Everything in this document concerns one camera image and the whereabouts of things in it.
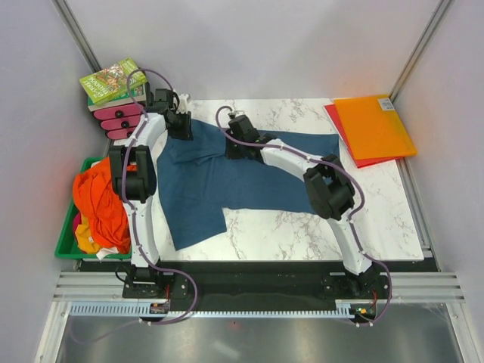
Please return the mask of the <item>black pink drawer organizer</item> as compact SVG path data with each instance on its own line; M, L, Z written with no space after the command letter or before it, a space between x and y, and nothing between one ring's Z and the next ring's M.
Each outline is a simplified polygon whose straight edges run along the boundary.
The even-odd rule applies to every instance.
M146 107L152 92L147 90L147 100L139 103L142 107ZM104 108L91 112L92 116L98 121L98 125L104 130L105 135L110 140L121 140L128 138L137 127L141 109L132 102L118 107Z

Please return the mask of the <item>dark green book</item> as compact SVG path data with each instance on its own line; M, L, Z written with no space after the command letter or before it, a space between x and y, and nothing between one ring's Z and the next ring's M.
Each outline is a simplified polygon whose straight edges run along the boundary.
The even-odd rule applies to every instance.
M121 94L120 96L114 98L112 101L108 101L106 103L103 103L101 105L96 105L91 98L87 98L87 105L88 109L91 112L94 112L96 110L101 110L104 108L110 108L110 107L118 107L122 106L125 104L131 104L133 102L133 98L141 103L145 102L147 100L147 90L149 89L149 84L145 83L144 85L141 85L137 88L133 88L131 90L132 96L130 96L127 92L124 94Z

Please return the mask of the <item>light green book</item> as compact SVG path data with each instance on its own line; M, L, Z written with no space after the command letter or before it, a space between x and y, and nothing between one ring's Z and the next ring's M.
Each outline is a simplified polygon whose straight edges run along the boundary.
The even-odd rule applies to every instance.
M92 103L100 106L147 83L147 77L130 57L96 73L82 77L80 85Z

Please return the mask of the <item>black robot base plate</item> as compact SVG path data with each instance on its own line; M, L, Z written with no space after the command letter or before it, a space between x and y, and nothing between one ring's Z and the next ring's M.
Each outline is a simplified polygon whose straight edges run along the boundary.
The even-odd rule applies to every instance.
M354 296L340 262L161 262L160 270L122 267L123 297L192 307L324 308L338 300L383 301L388 277L377 267L376 293Z

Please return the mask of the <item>orange plastic folder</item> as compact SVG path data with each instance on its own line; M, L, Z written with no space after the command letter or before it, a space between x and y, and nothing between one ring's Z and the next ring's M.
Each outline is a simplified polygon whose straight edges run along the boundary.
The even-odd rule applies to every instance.
M388 95L337 98L334 105L357 160L417 155Z

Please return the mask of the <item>yellow shirt in bin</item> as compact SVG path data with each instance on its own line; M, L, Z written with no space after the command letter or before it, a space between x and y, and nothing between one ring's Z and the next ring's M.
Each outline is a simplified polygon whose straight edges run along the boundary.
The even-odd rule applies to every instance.
M88 224L79 224L75 230L75 237L78 248L86 254L96 254L101 250L92 237L91 229Z

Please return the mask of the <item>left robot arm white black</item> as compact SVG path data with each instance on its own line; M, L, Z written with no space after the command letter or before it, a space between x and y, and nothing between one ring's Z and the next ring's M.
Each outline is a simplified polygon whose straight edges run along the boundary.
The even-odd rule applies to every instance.
M134 132L123 145L108 152L113 191L123 202L129 222L132 257L137 268L156 265L160 259L154 237L152 203L157 191L157 171L151 155L158 138L166 134L182 141L194 139L191 129L191 96L158 88L141 109Z

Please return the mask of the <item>green plastic bin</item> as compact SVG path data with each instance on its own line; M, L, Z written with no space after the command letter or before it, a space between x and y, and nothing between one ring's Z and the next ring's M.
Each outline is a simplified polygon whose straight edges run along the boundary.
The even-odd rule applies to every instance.
M91 166L102 161L103 157L88 157L84 160L79 173L90 169ZM64 224L60 232L60 237L58 238L57 246L55 248L54 254L59 259L75 259L82 260L87 259L88 261L100 262L95 254L87 254L80 250L78 247L77 240L75 238L74 221L78 216L78 209L76 208L73 199L71 198L70 205L67 209L67 214L64 219ZM129 260L131 259L131 251L127 254L110 254L107 255L104 260L114 261L114 260Z

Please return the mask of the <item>blue polo shirt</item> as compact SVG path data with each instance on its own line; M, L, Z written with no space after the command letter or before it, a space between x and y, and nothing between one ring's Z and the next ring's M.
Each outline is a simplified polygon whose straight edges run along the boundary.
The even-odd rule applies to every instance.
M225 156L226 137L193 120L193 140L168 138L157 159L160 204L176 250L227 230L224 208L312 213L302 181L272 166Z

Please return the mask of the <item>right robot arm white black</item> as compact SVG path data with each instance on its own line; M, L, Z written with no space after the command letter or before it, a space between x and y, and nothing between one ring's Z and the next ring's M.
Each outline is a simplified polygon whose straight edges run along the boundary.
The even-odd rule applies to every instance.
M243 113L228 113L228 157L246 158L280 169L304 183L313 211L326 220L343 257L346 288L354 297L375 294L379 279L377 261L361 245L353 216L355 193L361 188L334 154L311 155L285 144L275 135L261 134Z

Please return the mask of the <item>red plastic folder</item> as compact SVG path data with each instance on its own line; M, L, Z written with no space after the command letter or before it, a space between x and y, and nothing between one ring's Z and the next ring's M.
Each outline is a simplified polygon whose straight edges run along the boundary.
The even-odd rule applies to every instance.
M389 161L392 161L392 160L395 159L395 157L370 158L370 159L361 159L361 160L356 159L353 155L353 152L351 151L350 146L349 146L349 142L347 140L346 133L343 130L343 125L341 123L340 116L337 112L336 106L334 104L328 104L328 105L324 106L324 109L327 111L327 114L329 115L329 117L330 117L334 127L336 128L339 136L342 138L343 143L345 144L346 149L348 150L348 152L350 154L350 157L352 158L355 166L358 169L368 167L368 166L377 165L377 164L380 164L380 163L389 162Z

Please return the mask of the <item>orange shirt in bin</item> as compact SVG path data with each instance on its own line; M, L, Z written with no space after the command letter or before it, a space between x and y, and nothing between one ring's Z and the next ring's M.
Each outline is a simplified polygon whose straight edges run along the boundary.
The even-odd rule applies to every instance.
M113 191L107 157L75 177L73 202L80 213L80 224L89 225L101 250L115 249L121 254L130 252L128 218L123 202Z

